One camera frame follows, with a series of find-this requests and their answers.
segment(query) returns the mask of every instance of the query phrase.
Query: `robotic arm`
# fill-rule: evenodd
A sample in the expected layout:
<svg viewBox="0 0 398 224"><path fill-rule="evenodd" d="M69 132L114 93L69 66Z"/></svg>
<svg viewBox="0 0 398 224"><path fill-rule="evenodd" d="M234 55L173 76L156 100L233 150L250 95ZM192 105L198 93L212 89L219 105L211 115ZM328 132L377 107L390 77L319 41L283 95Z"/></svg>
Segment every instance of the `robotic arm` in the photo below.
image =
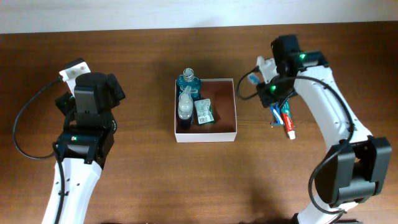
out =
<svg viewBox="0 0 398 224"><path fill-rule="evenodd" d="M56 100L66 116L63 133L54 143L62 171L56 164L42 223L83 223L114 143L117 124L111 109L126 96L113 74L91 72L83 59L70 63L60 74L71 91ZM76 125L70 125L74 119Z"/></svg>
<svg viewBox="0 0 398 224"><path fill-rule="evenodd" d="M315 203L295 214L293 221L334 223L343 211L381 192L392 149L386 138L374 138L355 116L321 52L302 52L295 35L280 36L271 48L274 58L257 59L264 77L264 83L256 88L263 107L300 95L317 121L328 149L323 160L328 162L314 177L318 192L313 197Z"/></svg>

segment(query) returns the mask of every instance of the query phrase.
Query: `bottle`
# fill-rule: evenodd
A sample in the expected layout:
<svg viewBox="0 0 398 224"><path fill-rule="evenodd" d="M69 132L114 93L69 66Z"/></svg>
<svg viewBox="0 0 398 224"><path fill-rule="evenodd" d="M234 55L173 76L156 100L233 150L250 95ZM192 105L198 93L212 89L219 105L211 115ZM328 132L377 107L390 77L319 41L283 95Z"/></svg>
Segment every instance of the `bottle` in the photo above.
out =
<svg viewBox="0 0 398 224"><path fill-rule="evenodd" d="M183 75L178 76L177 85L179 95L185 90L187 86L191 87L191 97L194 101L200 100L201 80L193 75L191 68L186 68Z"/></svg>
<svg viewBox="0 0 398 224"><path fill-rule="evenodd" d="M191 86L187 86L178 98L178 117L182 129L189 129L193 123L193 100Z"/></svg>

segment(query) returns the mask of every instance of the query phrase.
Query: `white wall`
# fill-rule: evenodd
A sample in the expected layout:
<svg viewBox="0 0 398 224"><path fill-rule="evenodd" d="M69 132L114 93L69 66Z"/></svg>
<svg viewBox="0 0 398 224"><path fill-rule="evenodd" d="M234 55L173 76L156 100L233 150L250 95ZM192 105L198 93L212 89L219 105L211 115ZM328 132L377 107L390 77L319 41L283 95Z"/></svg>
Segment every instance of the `white wall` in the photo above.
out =
<svg viewBox="0 0 398 224"><path fill-rule="evenodd" d="M0 33L391 20L395 0L0 0Z"/></svg>

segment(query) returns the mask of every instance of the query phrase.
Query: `brown table surface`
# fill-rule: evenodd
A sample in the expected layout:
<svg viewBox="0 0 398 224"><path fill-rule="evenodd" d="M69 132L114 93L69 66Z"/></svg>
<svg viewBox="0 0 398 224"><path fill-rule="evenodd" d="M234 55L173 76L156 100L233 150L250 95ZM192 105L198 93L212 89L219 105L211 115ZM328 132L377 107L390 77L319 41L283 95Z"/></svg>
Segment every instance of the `brown table surface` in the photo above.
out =
<svg viewBox="0 0 398 224"><path fill-rule="evenodd" d="M42 221L55 159L23 157L11 128L22 105L78 57L92 71L114 73L127 95L113 109L119 129L85 223L237 223L301 211L325 143L300 97L290 101L294 141L270 127L258 98L236 100L235 142L177 144L173 133L174 80L184 68L237 83L258 55L272 56L270 43L283 34L323 52L358 118L396 149L382 194L345 218L398 223L396 22L0 35L0 222ZM25 151L52 152L63 124L54 99L67 90L58 84L26 110L17 135ZM254 88L245 83L242 91Z"/></svg>

